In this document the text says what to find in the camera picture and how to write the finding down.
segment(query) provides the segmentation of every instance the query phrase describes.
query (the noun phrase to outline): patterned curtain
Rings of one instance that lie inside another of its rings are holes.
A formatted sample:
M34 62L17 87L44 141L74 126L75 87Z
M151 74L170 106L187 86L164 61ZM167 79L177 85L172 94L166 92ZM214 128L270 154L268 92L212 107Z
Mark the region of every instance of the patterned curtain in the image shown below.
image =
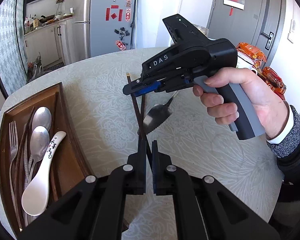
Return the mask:
M16 24L17 24L17 36L21 54L21 60L23 63L23 67L25 71L28 71L27 67L27 57L26 57L26 48L24 44L24 31L23 31L23 1L24 0L17 0L17 10L16 10Z
M23 87L27 82L26 58L24 48L22 48L23 24L20 23L23 0L22 5L21 0L18 1L19 6L16 3L17 0L3 0L0 5L0 78L8 95Z

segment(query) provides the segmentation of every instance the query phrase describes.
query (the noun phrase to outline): sleeve cuff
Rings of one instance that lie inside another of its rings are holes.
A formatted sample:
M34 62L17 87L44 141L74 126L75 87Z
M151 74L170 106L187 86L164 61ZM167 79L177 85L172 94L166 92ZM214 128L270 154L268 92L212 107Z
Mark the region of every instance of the sleeve cuff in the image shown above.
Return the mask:
M267 140L268 143L270 143L270 144L279 144L279 143L281 143L293 127L294 121L293 121L292 109L286 101L284 101L284 103L287 107L289 107L289 117L288 117L287 124L284 127L283 131L277 137L275 137L271 140Z

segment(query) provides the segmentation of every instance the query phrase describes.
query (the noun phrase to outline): trigger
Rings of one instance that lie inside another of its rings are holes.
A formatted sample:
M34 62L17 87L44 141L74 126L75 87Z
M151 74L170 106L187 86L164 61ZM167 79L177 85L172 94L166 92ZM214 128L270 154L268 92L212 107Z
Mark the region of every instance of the trigger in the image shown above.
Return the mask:
M196 77L193 79L194 84L199 85L200 87L202 87L203 91L205 93L215 93L215 94L219 94L217 92L217 90L215 88L209 87L208 85L206 85L204 83L204 81L207 79L207 76L200 76L200 77Z
M237 126L235 125L234 122L232 122L231 124L229 124L229 127L230 127L230 130L232 132L237 132L238 131L238 128L237 128Z

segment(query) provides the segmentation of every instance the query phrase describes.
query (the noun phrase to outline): mug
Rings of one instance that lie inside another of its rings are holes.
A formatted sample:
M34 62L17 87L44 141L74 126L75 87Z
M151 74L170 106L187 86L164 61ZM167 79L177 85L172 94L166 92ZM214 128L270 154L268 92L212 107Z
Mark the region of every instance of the mug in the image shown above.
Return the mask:
M251 63L246 62L244 59L240 58L239 56L236 68L248 68L251 71L253 71L256 75L258 75L258 71L255 69L255 67Z

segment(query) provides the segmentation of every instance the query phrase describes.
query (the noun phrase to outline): hand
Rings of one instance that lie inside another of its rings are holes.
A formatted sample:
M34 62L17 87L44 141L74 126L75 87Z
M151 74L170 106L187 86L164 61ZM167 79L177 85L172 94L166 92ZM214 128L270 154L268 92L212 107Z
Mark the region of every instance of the hand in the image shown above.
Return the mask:
M240 84L249 97L257 116L266 130L269 138L278 136L285 127L289 111L285 103L259 78L247 68L226 67L220 69L214 76L205 80L210 87L223 87L228 83ZM194 85L193 93L200 97L207 107L209 115L215 117L217 124L230 124L239 117L235 103L223 103L221 95L204 93L203 89Z

